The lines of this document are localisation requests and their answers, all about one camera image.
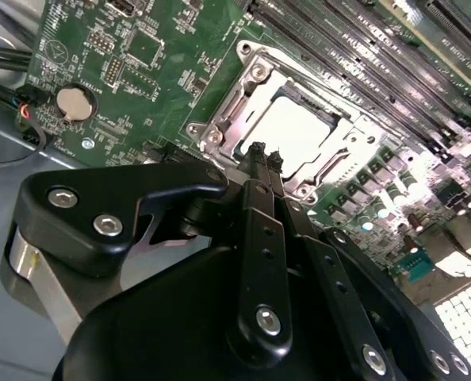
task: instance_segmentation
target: green circuit board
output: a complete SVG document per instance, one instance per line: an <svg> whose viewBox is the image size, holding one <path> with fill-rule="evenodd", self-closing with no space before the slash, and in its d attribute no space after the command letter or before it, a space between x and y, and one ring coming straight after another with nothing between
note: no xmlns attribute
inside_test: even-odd
<svg viewBox="0 0 471 381"><path fill-rule="evenodd" d="M90 166L133 164L144 144L197 152L184 126L207 122L236 80L236 42L289 47L232 0L136 0L131 17L108 3L47 0L27 77L53 94L68 83L92 91L96 116L82 123L65 122L56 105L38 112L56 147ZM86 138L94 148L82 147Z"/></svg>
<svg viewBox="0 0 471 381"><path fill-rule="evenodd" d="M319 2L303 0L313 7ZM187 136L185 127L190 122L207 123L237 80L243 70L236 53L240 40L280 48L319 75L325 74L323 68L311 64L282 34L245 14L234 0L131 0L134 6L131 16L111 6L117 3L127 2L47 0L27 76L27 83L50 91L53 99L58 89L69 83L82 85L93 94L95 113L85 121L65 121L55 102L36 110L47 132L55 136L53 144L88 166L140 164L146 159L146 147L164 146L167 142L198 155L197 144ZM339 4L348 10L353 3ZM371 12L403 42L417 44L426 61L448 83L471 96L471 77L461 65L451 70L450 65L421 45L413 31L382 4ZM415 27L426 28L426 24ZM334 24L329 27L332 36L350 41L349 33ZM335 47L322 38L313 38L317 51L326 57L341 57L343 61ZM371 64L377 66L377 61L367 63ZM347 74L350 68L342 67ZM371 85L368 79L362 83ZM374 96L386 102L382 91ZM471 117L471 107L458 93L446 94L444 100ZM430 106L423 102L417 107L426 110ZM83 144L86 139L93 143L89 148ZM408 157L409 147L390 140L384 143L396 154ZM425 181L438 180L427 177L434 164L424 163ZM448 175L455 177L458 169L450 170ZM468 178L458 181L471 191ZM398 254L400 243L393 236L404 214L397 211L395 221L378 221L370 237L360 231L355 216L342 225L336 224L326 209L337 202L345 185L322 186L310 216L322 225L338 225L350 232L356 242L364 242L361 246L382 267L396 262L404 254ZM423 205L417 202L417 208L420 210ZM439 202L428 208L433 222L442 223L452 217Z"/></svg>

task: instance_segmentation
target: screw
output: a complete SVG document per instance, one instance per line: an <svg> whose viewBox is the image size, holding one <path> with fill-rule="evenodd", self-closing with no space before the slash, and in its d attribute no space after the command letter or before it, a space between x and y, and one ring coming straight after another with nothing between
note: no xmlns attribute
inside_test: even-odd
<svg viewBox="0 0 471 381"><path fill-rule="evenodd" d="M292 209L294 209L297 212L300 212L302 210L301 204L297 201L291 200L290 206L292 207Z"/></svg>
<svg viewBox="0 0 471 381"><path fill-rule="evenodd" d="M433 364L443 373L448 375L450 373L449 364L441 357L437 352L430 351L429 352L431 359L433 360Z"/></svg>
<svg viewBox="0 0 471 381"><path fill-rule="evenodd" d="M189 125L188 126L188 132L193 134L193 135L197 135L198 134L198 128L196 125Z"/></svg>
<svg viewBox="0 0 471 381"><path fill-rule="evenodd" d="M48 194L48 201L58 208L69 209L77 205L79 199L71 190L55 189Z"/></svg>
<svg viewBox="0 0 471 381"><path fill-rule="evenodd" d="M216 181L222 180L222 177L220 176L220 174L218 173L216 169L212 169L212 168L208 169L207 176L209 176L211 179L216 180Z"/></svg>
<svg viewBox="0 0 471 381"><path fill-rule="evenodd" d="M345 237L338 230L334 231L334 238L338 240L339 242L341 242L342 244L346 243Z"/></svg>
<svg viewBox="0 0 471 381"><path fill-rule="evenodd" d="M375 373L378 375L384 375L387 372L387 365L385 365L384 359L371 345L364 344L362 347L362 355L364 356L364 360L370 368L375 371Z"/></svg>
<svg viewBox="0 0 471 381"><path fill-rule="evenodd" d="M107 237L118 236L123 231L123 224L119 221L119 218L108 214L96 217L93 221L93 227L102 236Z"/></svg>
<svg viewBox="0 0 471 381"><path fill-rule="evenodd" d="M453 353L450 354L450 357L452 357L452 361L454 362L454 365L463 375L469 374L469 369L466 366L465 361L461 360L459 357L457 357Z"/></svg>
<svg viewBox="0 0 471 381"><path fill-rule="evenodd" d="M276 336L281 331L281 322L274 311L267 307L257 310L257 323L270 336Z"/></svg>
<svg viewBox="0 0 471 381"><path fill-rule="evenodd" d="M262 82L267 77L267 69L260 63L257 63L251 68L251 76L255 81Z"/></svg>
<svg viewBox="0 0 471 381"><path fill-rule="evenodd" d="M81 146L84 149L93 149L94 148L94 140L90 139L89 137L85 137L84 139L82 139Z"/></svg>
<svg viewBox="0 0 471 381"><path fill-rule="evenodd" d="M221 139L223 139L223 134L215 129L211 131L207 136L207 140L214 144L219 144L221 142Z"/></svg>

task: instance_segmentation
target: hole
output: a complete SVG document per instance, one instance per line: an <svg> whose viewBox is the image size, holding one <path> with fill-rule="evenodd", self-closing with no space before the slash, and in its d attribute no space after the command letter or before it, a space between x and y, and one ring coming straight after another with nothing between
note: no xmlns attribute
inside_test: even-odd
<svg viewBox="0 0 471 381"><path fill-rule="evenodd" d="M264 248L262 250L262 254L268 259L268 260L273 260L274 259L274 254L271 252L268 248Z"/></svg>
<svg viewBox="0 0 471 381"><path fill-rule="evenodd" d="M347 288L345 287L345 285L341 282L336 282L336 287L338 287L338 290L340 290L341 292L343 292L344 294L346 294L348 292Z"/></svg>
<svg viewBox="0 0 471 381"><path fill-rule="evenodd" d="M269 229L269 228L264 228L264 233L267 234L269 237L272 237L274 235L274 230Z"/></svg>
<svg viewBox="0 0 471 381"><path fill-rule="evenodd" d="M331 266L335 266L335 265L336 265L335 261L334 261L330 256L325 256L324 259L325 259L325 261L326 261L328 264L330 264Z"/></svg>
<svg viewBox="0 0 471 381"><path fill-rule="evenodd" d="M257 191L260 193L266 194L267 193L267 188L263 187L262 185L257 185L255 188L257 188Z"/></svg>
<svg viewBox="0 0 471 381"><path fill-rule="evenodd" d="M244 45L241 47L241 53L243 53L243 54L248 54L249 52L251 52L251 46L248 45L248 44L244 44Z"/></svg>

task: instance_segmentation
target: red wire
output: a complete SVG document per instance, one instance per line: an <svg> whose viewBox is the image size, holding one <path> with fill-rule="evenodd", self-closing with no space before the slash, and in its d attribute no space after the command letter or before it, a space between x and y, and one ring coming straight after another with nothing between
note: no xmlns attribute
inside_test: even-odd
<svg viewBox="0 0 471 381"><path fill-rule="evenodd" d="M22 104L21 107L20 107L20 111L21 111L21 116L22 116L24 119L29 119L28 105Z"/></svg>

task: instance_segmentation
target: motherboard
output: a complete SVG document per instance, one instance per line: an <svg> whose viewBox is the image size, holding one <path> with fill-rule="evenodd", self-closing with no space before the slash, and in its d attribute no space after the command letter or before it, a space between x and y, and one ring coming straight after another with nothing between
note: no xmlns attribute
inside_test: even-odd
<svg viewBox="0 0 471 381"><path fill-rule="evenodd" d="M430 271L447 230L471 258L471 0L47 0L27 83L86 165L228 169L260 141L379 266Z"/></svg>

